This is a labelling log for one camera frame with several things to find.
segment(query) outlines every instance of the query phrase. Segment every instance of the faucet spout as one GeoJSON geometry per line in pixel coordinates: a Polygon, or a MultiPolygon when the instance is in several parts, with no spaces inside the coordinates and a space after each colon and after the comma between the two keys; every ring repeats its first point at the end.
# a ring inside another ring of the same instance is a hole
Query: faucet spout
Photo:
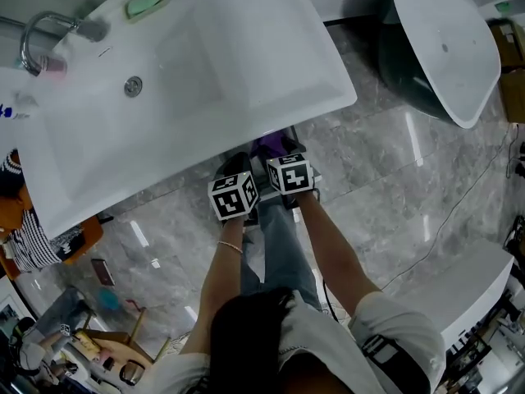
{"type": "Polygon", "coordinates": [[[33,76],[38,76],[42,67],[31,57],[30,35],[40,21],[53,21],[65,26],[69,32],[88,39],[91,42],[102,41],[106,36],[106,26],[102,22],[82,21],[73,17],[64,16],[54,11],[42,11],[33,16],[25,25],[20,41],[20,59],[24,68],[33,76]]]}

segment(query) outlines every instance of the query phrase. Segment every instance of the sink drain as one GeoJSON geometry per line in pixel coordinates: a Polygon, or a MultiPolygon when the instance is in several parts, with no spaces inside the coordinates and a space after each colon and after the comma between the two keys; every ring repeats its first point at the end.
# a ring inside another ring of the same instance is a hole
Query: sink drain
{"type": "Polygon", "coordinates": [[[130,77],[125,83],[124,83],[124,93],[126,96],[129,96],[130,98],[134,98],[138,94],[140,94],[140,91],[142,90],[142,80],[140,77],[133,76],[130,77]]]}

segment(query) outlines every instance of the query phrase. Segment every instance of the smartphone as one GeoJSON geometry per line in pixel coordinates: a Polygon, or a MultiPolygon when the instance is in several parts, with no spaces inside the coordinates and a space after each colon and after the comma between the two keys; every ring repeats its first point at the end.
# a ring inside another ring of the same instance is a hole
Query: smartphone
{"type": "Polygon", "coordinates": [[[98,280],[104,286],[115,286],[115,281],[113,280],[112,274],[109,272],[109,268],[107,268],[105,259],[92,259],[91,264],[95,269],[98,280]]]}

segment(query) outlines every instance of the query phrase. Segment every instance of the soap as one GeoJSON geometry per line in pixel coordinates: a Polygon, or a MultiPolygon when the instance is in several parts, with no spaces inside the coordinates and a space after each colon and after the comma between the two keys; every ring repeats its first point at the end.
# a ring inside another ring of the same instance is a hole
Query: soap
{"type": "Polygon", "coordinates": [[[139,15],[143,11],[147,11],[160,1],[161,0],[130,0],[126,5],[126,13],[131,19],[132,17],[139,15]]]}

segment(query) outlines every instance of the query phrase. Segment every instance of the soap dish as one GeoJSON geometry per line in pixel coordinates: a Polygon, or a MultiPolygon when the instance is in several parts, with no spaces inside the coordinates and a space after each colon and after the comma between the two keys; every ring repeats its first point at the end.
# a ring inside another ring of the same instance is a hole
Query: soap dish
{"type": "Polygon", "coordinates": [[[128,10],[130,3],[134,2],[135,0],[128,0],[126,4],[123,7],[124,10],[124,17],[129,23],[136,23],[138,21],[143,20],[146,16],[151,15],[158,9],[163,8],[166,6],[170,0],[158,0],[157,3],[153,4],[151,7],[146,8],[144,11],[141,11],[140,13],[131,15],[130,11],[128,10]]]}

